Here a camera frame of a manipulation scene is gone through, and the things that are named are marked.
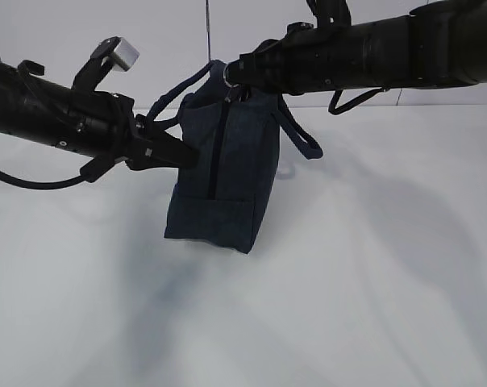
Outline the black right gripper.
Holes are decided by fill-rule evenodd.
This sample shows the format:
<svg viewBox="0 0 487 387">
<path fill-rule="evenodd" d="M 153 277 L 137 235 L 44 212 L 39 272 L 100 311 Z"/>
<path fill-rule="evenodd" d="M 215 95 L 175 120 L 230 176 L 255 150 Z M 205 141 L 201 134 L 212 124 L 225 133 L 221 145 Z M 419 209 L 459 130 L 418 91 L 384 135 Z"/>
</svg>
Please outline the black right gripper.
<svg viewBox="0 0 487 387">
<path fill-rule="evenodd" d="M 303 95 L 303 67 L 295 64 L 302 57 L 307 42 L 284 38 L 265 40 L 254 51 L 241 54 L 225 67 L 229 86 L 248 86 L 268 94 Z"/>
</svg>

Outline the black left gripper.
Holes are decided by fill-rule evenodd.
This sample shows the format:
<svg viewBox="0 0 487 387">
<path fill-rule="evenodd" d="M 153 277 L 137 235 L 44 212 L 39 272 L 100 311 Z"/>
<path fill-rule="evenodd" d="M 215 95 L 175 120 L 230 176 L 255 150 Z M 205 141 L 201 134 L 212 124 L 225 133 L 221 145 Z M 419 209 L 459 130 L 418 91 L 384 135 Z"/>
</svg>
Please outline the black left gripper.
<svg viewBox="0 0 487 387">
<path fill-rule="evenodd" d="M 114 114 L 107 149 L 101 150 L 80 168 L 80 177 L 95 182 L 116 164 L 124 162 L 132 171 L 157 168 L 190 169 L 198 162 L 198 151 L 167 130 L 178 124 L 177 118 L 156 122 L 133 113 L 134 101 L 110 96 Z"/>
</svg>

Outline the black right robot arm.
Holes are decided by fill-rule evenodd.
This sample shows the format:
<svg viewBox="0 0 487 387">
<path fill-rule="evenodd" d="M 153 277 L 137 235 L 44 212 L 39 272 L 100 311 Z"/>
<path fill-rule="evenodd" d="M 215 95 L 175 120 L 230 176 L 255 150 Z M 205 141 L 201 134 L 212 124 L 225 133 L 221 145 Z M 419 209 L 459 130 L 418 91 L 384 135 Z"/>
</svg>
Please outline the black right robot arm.
<svg viewBox="0 0 487 387">
<path fill-rule="evenodd" d="M 347 89 L 446 89 L 487 83 L 487 1 L 438 1 L 353 25 L 344 1 L 315 7 L 225 69 L 231 85 L 302 95 Z"/>
</svg>

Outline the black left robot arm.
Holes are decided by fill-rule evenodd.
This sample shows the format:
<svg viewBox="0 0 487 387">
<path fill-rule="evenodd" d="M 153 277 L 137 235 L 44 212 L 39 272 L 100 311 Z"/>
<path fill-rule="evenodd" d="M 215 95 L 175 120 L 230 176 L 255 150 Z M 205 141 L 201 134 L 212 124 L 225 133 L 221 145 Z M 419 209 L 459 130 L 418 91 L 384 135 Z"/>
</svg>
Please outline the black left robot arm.
<svg viewBox="0 0 487 387">
<path fill-rule="evenodd" d="M 176 119 L 147 121 L 134 114 L 133 99 L 122 94 L 68 89 L 42 79 L 44 67 L 25 60 L 18 67 L 0 62 L 0 133 L 90 158 L 77 177 L 35 183 L 0 173 L 0 179 L 46 190 L 93 183 L 116 164 L 133 171 L 190 169 L 198 151 L 166 130 Z"/>
</svg>

